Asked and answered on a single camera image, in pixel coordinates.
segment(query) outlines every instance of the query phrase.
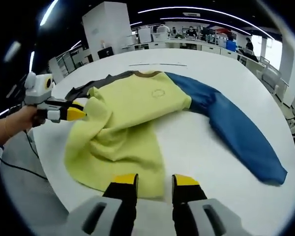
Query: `white round table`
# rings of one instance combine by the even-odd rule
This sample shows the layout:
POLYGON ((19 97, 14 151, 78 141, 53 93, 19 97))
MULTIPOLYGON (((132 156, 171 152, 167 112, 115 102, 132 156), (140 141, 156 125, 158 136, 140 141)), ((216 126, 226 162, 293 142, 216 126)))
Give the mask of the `white round table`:
MULTIPOLYGON (((150 49, 85 65, 57 84, 52 95, 64 98, 73 87, 127 70, 172 72, 218 89, 256 124, 288 171, 281 186, 261 183, 217 137, 207 117, 192 112, 166 115, 155 122, 165 162, 164 200, 138 201, 133 234, 176 235, 171 175, 177 173, 199 181, 207 197, 218 199, 240 216, 243 227, 251 234, 276 235, 295 208, 295 146, 280 108, 261 82, 237 60, 225 56, 184 49, 150 49)), ((102 194, 75 182, 65 169, 64 147, 72 125, 73 122, 47 121, 33 133, 45 174, 69 212, 102 194)))

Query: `white pillar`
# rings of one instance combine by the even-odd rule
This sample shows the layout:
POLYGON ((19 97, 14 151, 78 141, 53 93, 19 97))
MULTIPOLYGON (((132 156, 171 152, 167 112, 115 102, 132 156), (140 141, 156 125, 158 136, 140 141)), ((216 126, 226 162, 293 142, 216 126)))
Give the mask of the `white pillar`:
POLYGON ((52 73, 56 84, 58 84, 61 80, 64 79, 64 77, 63 77, 62 71, 60 70, 60 67, 57 63, 57 59, 56 58, 50 59, 48 62, 48 65, 49 65, 50 72, 52 73))
POLYGON ((127 5, 120 2, 105 1, 82 17, 88 46, 94 60, 97 52, 105 47, 112 47, 114 54, 122 52, 125 38, 132 35, 127 5))
POLYGON ((285 38, 283 38, 282 47, 280 72, 282 79, 289 84, 284 94, 283 103, 291 106, 295 99, 295 51, 285 38))
POLYGON ((266 38, 262 38, 260 56, 266 58, 266 38))

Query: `ceiling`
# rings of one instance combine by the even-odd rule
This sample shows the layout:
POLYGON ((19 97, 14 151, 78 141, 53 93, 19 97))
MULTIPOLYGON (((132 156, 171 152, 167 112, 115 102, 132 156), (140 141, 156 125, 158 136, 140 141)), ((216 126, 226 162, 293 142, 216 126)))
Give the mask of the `ceiling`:
MULTIPOLYGON (((31 51, 35 51, 33 71, 39 73, 46 68, 50 58, 70 49, 76 42, 81 40, 87 45, 81 17, 103 1, 59 0, 47 23, 43 28, 39 28, 39 23, 51 2, 51 0, 19 0, 9 1, 7 4, 5 1, 0 1, 0 12, 3 16, 0 21, 0 58, 14 40, 22 45, 14 61, 4 65, 6 78, 0 80, 4 87, 10 88, 15 81, 27 73, 31 51)), ((164 0, 158 0, 155 3, 120 0, 119 2, 127 3, 130 23, 143 21, 145 24, 153 24, 159 23, 160 18, 183 17, 183 12, 199 12, 203 19, 222 22, 237 28, 248 26, 237 19, 208 11, 169 9, 138 14, 139 11, 157 7, 195 6, 223 11, 259 27, 276 28, 255 0, 184 0, 170 1, 170 3, 164 0)))

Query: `floor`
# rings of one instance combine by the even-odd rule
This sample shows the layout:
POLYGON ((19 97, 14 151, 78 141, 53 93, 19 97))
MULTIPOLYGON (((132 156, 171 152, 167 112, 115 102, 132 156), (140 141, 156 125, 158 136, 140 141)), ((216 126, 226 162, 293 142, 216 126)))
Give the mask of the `floor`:
POLYGON ((286 119, 293 118, 295 115, 293 114, 293 109, 285 106, 281 101, 277 98, 277 96, 273 97, 275 102, 278 104, 280 107, 283 115, 285 116, 286 119))
MULTIPOLYGON (((45 176, 40 161, 31 150, 24 132, 6 143, 2 159, 9 164, 45 176)), ((59 235, 58 231, 66 221, 68 212, 49 182, 1 162, 0 171, 7 192, 26 224, 37 235, 59 235)))

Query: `person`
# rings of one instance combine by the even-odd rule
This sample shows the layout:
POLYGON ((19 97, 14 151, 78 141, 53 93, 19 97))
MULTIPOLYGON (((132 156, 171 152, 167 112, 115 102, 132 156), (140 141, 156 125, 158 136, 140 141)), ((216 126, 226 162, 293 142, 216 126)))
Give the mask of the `person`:
POLYGON ((35 106, 24 106, 6 118, 0 119, 0 146, 23 130, 30 130, 33 124, 43 124, 45 119, 37 116, 35 106))
POLYGON ((207 27, 204 27, 201 31, 202 33, 202 37, 201 37, 201 40, 202 41, 206 41, 207 40, 207 35, 209 35, 209 29, 207 27))
POLYGON ((233 36, 231 34, 228 34, 227 36, 226 49, 236 52, 236 43, 233 41, 233 36))
POLYGON ((247 37, 246 40, 247 40, 246 48, 253 51, 254 50, 254 45, 252 45, 252 42, 251 42, 250 38, 247 37))
POLYGON ((172 30, 172 37, 175 38, 177 35, 177 30, 175 27, 173 27, 173 30, 172 30))
POLYGON ((165 24, 161 24, 158 28, 157 28, 157 33, 169 33, 171 31, 171 29, 169 27, 167 27, 165 24))
POLYGON ((193 29, 192 26, 189 27, 189 29, 187 30, 187 36, 191 36, 191 37, 198 37, 197 32, 193 29))

